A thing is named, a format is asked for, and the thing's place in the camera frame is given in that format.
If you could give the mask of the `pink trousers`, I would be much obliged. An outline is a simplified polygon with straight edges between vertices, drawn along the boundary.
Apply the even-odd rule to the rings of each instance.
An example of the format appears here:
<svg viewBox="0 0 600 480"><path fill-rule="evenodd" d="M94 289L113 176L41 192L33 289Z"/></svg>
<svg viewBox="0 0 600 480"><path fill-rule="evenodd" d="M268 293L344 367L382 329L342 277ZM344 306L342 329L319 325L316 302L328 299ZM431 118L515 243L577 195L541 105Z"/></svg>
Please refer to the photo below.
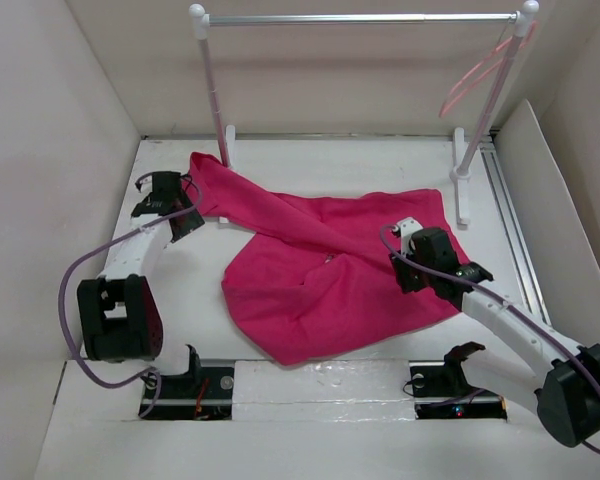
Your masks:
<svg viewBox="0 0 600 480"><path fill-rule="evenodd" d="M306 198L265 190L193 153L200 213L252 232L221 282L234 324L278 363L340 355L453 317L432 291L403 293L380 238L384 225L414 218L446 228L433 189Z"/></svg>

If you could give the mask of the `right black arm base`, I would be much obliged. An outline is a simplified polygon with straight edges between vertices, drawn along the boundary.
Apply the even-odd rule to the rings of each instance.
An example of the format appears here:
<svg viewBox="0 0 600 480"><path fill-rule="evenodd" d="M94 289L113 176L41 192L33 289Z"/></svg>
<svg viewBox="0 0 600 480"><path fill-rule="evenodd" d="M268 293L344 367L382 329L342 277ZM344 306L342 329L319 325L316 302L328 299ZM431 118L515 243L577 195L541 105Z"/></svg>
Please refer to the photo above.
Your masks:
<svg viewBox="0 0 600 480"><path fill-rule="evenodd" d="M507 420L504 400L466 380L461 364L485 346L468 342L454 346L440 361L409 363L402 391L415 401L417 420Z"/></svg>

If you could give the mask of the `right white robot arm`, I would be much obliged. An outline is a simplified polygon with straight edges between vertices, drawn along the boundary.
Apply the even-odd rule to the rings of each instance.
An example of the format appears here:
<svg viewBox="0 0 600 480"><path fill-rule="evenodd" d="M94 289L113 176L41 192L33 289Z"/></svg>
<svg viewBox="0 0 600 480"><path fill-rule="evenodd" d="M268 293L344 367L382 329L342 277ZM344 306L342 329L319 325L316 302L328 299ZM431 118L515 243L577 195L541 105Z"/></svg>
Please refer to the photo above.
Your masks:
<svg viewBox="0 0 600 480"><path fill-rule="evenodd" d="M429 290L506 344L523 369L474 341L443 358L442 381L461 398L485 389L534 413L563 446L583 445L600 432L600 344L586 347L536 319L494 291L493 276L476 262L461 262L449 234L412 217L382 227L396 281L405 294Z"/></svg>

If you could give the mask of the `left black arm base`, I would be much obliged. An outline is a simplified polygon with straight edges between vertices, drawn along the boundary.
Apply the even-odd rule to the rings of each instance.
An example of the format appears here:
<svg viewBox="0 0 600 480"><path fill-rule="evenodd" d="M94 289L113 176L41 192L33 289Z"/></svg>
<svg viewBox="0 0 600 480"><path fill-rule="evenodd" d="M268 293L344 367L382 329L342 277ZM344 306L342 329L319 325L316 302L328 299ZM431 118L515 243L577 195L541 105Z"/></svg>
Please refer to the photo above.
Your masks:
<svg viewBox="0 0 600 480"><path fill-rule="evenodd" d="M224 421L232 418L235 362L202 360L192 345L183 373L143 379L138 416L147 421Z"/></svg>

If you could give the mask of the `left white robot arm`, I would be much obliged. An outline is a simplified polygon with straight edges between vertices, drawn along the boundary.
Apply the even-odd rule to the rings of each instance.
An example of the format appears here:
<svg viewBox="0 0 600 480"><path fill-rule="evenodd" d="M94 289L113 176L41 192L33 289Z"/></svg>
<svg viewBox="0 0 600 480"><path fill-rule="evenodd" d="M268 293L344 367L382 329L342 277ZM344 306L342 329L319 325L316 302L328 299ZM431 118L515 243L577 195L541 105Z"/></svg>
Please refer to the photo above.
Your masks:
<svg viewBox="0 0 600 480"><path fill-rule="evenodd" d="M130 231L112 241L115 252L98 276L77 287L91 361L153 361L160 355L164 328L149 276L167 246L204 225L191 175L156 171L145 178L150 190L131 212Z"/></svg>

